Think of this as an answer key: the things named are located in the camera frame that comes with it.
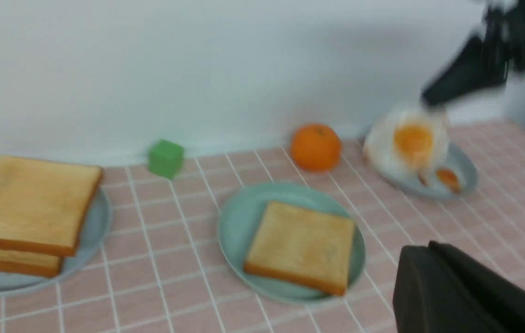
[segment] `toast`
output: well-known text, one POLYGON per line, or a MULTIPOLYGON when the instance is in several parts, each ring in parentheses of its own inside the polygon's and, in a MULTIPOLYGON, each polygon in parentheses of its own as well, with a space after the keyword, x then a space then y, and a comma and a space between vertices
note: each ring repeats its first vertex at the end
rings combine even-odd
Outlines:
POLYGON ((0 250, 0 272, 54 278, 61 272, 61 263, 53 255, 0 250))
POLYGON ((102 168, 0 156, 0 249, 76 254, 102 168))
POLYGON ((355 223, 280 202, 269 202, 244 272, 345 295, 355 223))

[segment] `stacked toast slices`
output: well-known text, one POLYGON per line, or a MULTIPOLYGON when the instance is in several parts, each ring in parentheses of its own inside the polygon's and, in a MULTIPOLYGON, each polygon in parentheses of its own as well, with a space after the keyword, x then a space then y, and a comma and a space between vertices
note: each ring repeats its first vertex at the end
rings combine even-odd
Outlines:
POLYGON ((0 156, 0 272, 53 278, 76 255, 102 168, 0 156))

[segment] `light blue plate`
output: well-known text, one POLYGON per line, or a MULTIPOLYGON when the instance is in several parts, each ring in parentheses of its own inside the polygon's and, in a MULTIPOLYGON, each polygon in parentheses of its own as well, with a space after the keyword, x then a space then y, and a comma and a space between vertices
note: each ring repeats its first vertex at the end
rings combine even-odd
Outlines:
POLYGON ((457 199, 460 196, 467 196, 478 186, 478 172, 476 172, 476 167, 470 158, 464 154, 462 149, 454 143, 449 144, 448 156, 442 167, 453 170, 457 175, 462 186, 462 191, 459 194, 449 191, 434 173, 427 177, 428 187, 421 184, 418 177, 395 179, 386 174, 382 174, 382 177, 395 186, 398 186, 398 188, 407 194, 414 194, 415 196, 435 200, 450 200, 457 199))
POLYGON ((61 266, 61 274, 54 278, 26 276, 0 272, 0 297, 21 295, 39 291, 67 278, 84 267, 96 251, 100 249, 110 230, 112 211, 108 196, 102 189, 96 192, 94 201, 85 217, 79 235, 76 257, 66 258, 61 266))
MULTIPOLYGON (((330 196, 299 184, 265 183, 245 187, 225 204, 220 214, 218 237, 225 259, 244 283, 265 297, 297 304, 334 299, 332 295, 293 283, 252 276, 242 269, 264 209, 271 200, 349 217, 347 210, 330 196)), ((349 263, 349 288, 360 278, 365 263, 366 247, 357 227, 349 263)))

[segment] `egg yolk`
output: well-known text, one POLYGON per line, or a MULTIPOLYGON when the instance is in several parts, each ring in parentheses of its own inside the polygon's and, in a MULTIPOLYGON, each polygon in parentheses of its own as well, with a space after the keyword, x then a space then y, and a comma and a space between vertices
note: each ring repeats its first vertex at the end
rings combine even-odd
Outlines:
POLYGON ((405 124, 394 132, 394 147, 410 168, 427 166, 433 154, 433 132, 423 124, 405 124))
POLYGON ((440 182, 444 183, 447 187, 449 187, 452 192, 459 192, 459 179, 451 171, 450 169, 439 169, 436 172, 438 179, 440 179, 440 182))

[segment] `green block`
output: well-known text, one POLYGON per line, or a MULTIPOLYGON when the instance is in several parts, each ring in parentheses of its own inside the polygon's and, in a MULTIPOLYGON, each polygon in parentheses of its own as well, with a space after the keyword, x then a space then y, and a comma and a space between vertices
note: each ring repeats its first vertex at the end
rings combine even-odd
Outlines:
POLYGON ((172 180, 183 167, 184 148, 174 142, 160 140, 150 149, 148 160, 151 173, 172 180))

